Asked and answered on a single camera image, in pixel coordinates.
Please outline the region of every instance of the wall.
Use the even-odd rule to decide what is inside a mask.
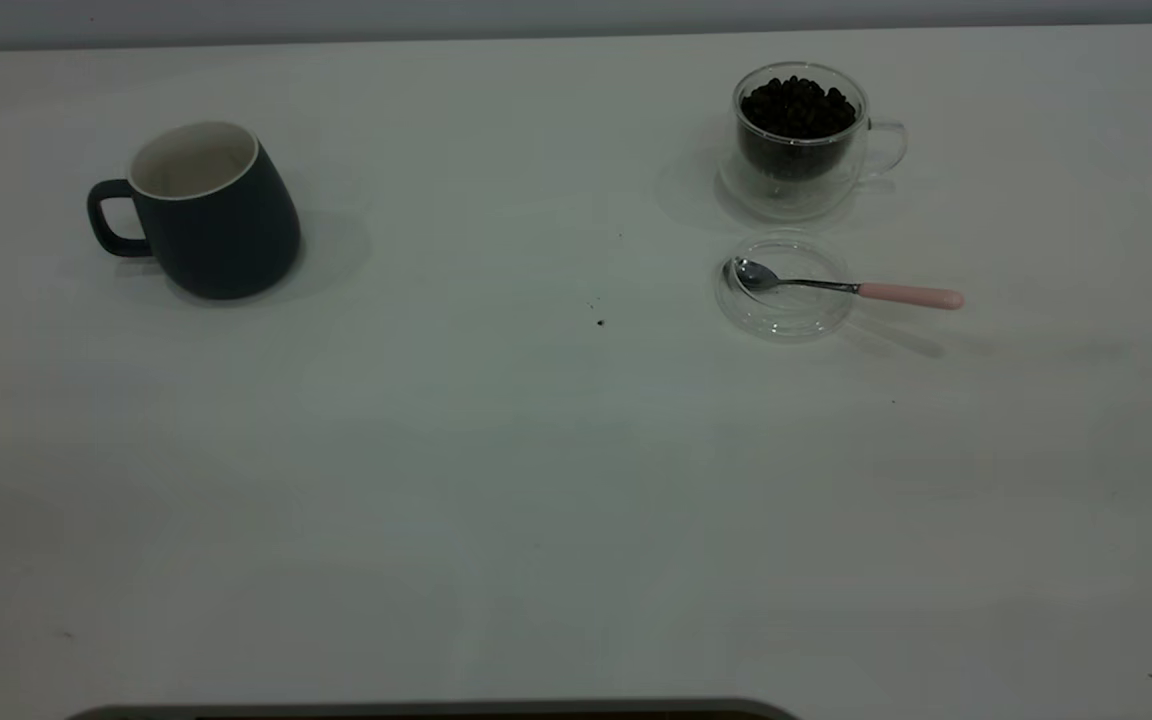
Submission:
[[[0,50],[1142,22],[1152,0],[0,0]]]

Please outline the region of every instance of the pink spoon handle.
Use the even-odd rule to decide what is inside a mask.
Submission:
[[[907,305],[939,306],[941,310],[957,310],[963,306],[963,293],[938,290],[934,287],[910,287],[908,285],[861,283],[856,291],[861,297],[905,302]]]

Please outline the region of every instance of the glass cup handle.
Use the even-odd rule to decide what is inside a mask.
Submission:
[[[909,132],[905,131],[905,123],[890,118],[871,118],[869,120],[869,131],[895,132],[900,136],[900,147],[890,156],[879,156],[877,161],[873,162],[874,167],[867,168],[867,173],[865,173],[867,177],[878,177],[887,170],[895,168],[896,165],[900,165],[901,159],[905,158],[905,150],[909,149]]]

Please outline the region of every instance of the mug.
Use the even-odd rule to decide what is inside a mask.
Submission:
[[[794,138],[764,131],[745,118],[741,101],[772,79],[805,78],[824,91],[835,88],[856,109],[855,120],[835,135]],[[896,120],[870,118],[869,97],[856,81],[826,65],[776,63],[751,71],[732,94],[735,138],[719,167],[733,197],[755,213],[776,220],[805,220],[828,213],[846,199],[861,176],[879,176],[905,156],[905,127]],[[895,154],[867,159],[870,131],[894,132]]]
[[[111,197],[131,197],[145,240],[111,230],[100,205]],[[283,179],[256,136],[234,123],[189,124],[147,142],[127,179],[88,194],[88,219],[106,251],[154,256],[172,281],[207,300],[265,290],[301,248]]]

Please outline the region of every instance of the glass saucer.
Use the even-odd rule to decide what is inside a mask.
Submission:
[[[847,281],[844,262],[824,250],[810,234],[782,228],[740,241],[714,273],[714,296],[723,314],[764,340],[801,342],[823,336],[844,321],[852,296],[847,291],[781,286],[750,291],[736,278],[732,259],[761,263],[781,278]]]

